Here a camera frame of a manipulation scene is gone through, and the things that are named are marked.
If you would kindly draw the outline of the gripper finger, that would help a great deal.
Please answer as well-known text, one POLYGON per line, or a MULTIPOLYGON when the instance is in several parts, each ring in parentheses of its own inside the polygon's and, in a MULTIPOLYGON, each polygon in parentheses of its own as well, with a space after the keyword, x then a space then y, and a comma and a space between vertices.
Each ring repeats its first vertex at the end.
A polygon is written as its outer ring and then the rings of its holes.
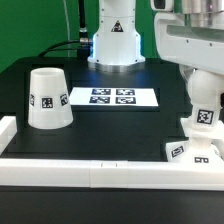
POLYGON ((179 71, 185 84, 188 84, 190 76, 195 72, 195 69, 187 65, 179 65, 179 71))

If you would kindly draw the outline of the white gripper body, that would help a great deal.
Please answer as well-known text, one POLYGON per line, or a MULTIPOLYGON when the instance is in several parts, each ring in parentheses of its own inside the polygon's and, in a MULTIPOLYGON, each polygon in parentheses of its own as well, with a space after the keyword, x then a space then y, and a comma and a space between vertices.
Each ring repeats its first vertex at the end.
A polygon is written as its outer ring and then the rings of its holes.
POLYGON ((224 0, 149 0, 159 56, 224 75, 224 0))

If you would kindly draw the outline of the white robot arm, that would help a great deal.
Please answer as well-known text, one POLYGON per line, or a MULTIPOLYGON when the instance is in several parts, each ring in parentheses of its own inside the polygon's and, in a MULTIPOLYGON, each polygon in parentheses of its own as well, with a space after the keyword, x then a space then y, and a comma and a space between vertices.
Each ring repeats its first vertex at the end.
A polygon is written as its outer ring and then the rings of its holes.
MULTIPOLYGON (((149 0, 161 59, 224 85, 224 0, 149 0)), ((99 0, 89 66, 126 72, 145 62, 135 29, 136 0, 99 0)))

